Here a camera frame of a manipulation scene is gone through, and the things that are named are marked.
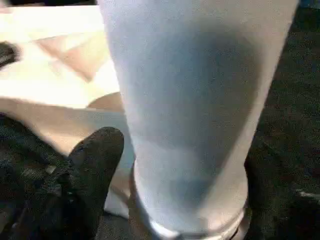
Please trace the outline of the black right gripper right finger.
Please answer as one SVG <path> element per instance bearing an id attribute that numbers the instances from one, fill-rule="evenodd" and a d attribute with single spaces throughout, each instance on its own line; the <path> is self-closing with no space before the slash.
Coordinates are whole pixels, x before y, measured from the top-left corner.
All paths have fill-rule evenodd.
<path id="1" fill-rule="evenodd" d="M 252 219 L 247 240 L 318 240 L 320 180 L 254 140 L 245 160 Z"/>

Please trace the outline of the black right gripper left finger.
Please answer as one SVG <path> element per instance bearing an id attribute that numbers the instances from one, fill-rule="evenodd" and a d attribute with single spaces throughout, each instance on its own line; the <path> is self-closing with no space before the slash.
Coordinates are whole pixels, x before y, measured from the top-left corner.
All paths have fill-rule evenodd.
<path id="1" fill-rule="evenodd" d="M 123 133 L 102 127 L 80 141 L 26 201 L 16 240 L 93 240 L 124 151 Z"/>

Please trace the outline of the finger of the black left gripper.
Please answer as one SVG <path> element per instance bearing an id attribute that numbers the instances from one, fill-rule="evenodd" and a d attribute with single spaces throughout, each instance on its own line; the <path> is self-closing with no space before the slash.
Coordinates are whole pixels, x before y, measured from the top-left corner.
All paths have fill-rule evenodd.
<path id="1" fill-rule="evenodd" d="M 21 49 L 10 42 L 0 42 L 0 68 L 19 61 L 21 58 Z"/>

